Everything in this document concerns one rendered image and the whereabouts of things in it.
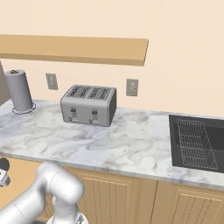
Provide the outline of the grey wall socket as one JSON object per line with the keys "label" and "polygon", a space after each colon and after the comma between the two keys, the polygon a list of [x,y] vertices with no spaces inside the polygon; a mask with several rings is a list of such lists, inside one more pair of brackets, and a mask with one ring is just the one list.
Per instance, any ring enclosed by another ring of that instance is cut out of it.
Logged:
{"label": "grey wall socket", "polygon": [[47,73],[46,75],[47,80],[47,86],[49,89],[57,90],[58,89],[58,83],[55,73]]}
{"label": "grey wall socket", "polygon": [[137,93],[138,93],[138,80],[127,79],[126,95],[137,96]]}

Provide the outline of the grey tall unit side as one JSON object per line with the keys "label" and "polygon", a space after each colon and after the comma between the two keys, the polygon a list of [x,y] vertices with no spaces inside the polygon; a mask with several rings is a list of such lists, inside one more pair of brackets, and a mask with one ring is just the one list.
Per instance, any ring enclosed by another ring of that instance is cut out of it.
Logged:
{"label": "grey tall unit side", "polygon": [[4,76],[4,70],[0,61],[0,106],[11,98],[7,82]]}

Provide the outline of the wooden wall shelf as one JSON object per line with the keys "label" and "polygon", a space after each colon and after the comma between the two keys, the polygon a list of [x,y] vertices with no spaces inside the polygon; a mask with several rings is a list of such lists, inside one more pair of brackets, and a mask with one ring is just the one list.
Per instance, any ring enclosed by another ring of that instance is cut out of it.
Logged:
{"label": "wooden wall shelf", "polygon": [[147,38],[0,34],[0,59],[144,66]]}

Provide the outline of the wooden cupboard door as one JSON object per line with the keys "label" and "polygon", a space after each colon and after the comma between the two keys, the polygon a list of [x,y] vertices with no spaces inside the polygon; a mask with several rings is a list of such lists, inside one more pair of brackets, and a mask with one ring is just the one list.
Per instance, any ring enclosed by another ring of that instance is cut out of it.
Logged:
{"label": "wooden cupboard door", "polygon": [[158,182],[66,166],[85,186],[79,209],[89,224],[151,224]]}
{"label": "wooden cupboard door", "polygon": [[150,224],[224,224],[224,191],[159,181]]}

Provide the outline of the plain wooden cupboard front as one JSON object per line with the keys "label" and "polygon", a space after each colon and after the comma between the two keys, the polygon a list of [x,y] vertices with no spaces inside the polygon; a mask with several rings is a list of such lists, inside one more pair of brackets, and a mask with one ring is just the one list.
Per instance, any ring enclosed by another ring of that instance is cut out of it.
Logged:
{"label": "plain wooden cupboard front", "polygon": [[[33,182],[40,162],[8,157],[10,184],[0,186],[0,210],[24,192]],[[32,224],[46,224],[53,215],[52,195],[45,198],[45,210]]]}

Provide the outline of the silver four-slot toaster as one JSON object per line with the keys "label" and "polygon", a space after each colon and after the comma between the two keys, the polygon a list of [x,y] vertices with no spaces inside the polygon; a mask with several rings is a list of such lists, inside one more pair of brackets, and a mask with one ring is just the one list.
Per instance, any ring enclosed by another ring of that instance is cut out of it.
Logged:
{"label": "silver four-slot toaster", "polygon": [[72,85],[60,107],[65,123],[109,127],[116,112],[116,88]]}

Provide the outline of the dark grey sink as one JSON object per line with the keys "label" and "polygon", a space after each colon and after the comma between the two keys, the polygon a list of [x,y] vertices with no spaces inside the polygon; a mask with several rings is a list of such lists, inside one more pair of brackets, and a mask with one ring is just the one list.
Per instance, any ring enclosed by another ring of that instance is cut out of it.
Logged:
{"label": "dark grey sink", "polygon": [[[206,132],[218,165],[217,170],[196,168],[183,164],[179,146],[178,119],[200,121],[205,124]],[[171,160],[173,166],[224,173],[224,120],[183,115],[169,115],[169,126],[171,137]]]}

